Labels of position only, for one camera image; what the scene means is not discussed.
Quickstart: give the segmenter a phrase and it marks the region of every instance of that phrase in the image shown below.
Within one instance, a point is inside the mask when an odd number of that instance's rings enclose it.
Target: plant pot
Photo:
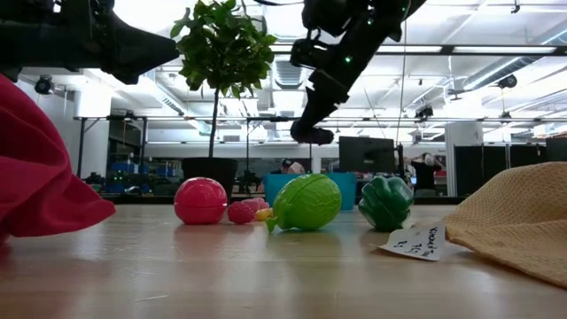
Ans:
[[[238,161],[221,158],[188,158],[182,160],[181,168],[184,181],[193,177],[207,177],[219,182],[227,192],[228,204],[230,204]]]

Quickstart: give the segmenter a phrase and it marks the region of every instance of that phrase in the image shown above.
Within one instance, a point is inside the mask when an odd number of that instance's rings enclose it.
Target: green leaves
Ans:
[[[178,36],[184,27],[190,29],[177,43],[183,56],[183,69],[191,90],[202,87],[218,89],[223,96],[230,93],[241,98],[246,91],[261,89],[261,79],[268,77],[274,52],[270,45],[276,38],[267,34],[265,20],[256,28],[252,18],[237,15],[237,0],[204,4],[198,0],[182,19],[175,22],[170,35]]]

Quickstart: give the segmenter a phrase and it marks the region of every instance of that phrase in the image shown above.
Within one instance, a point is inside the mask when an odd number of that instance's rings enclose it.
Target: yellow object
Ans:
[[[272,208],[264,208],[256,212],[256,221],[265,221],[268,217],[273,217]]]
[[[567,163],[507,169],[446,217],[447,238],[567,288]]]

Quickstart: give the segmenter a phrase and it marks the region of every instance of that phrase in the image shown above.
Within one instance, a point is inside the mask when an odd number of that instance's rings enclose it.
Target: table surface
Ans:
[[[433,222],[451,206],[416,206]],[[357,212],[319,232],[182,226],[118,206],[88,230],[0,248],[3,318],[567,318],[567,293],[447,244],[439,262],[377,250]]]

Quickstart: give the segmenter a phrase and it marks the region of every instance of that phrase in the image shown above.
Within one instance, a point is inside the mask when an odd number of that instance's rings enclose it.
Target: tree trunk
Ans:
[[[214,134],[216,133],[216,114],[219,112],[220,92],[220,88],[216,88],[214,91],[213,126],[211,127],[211,139],[209,140],[209,158],[212,158],[214,153]]]

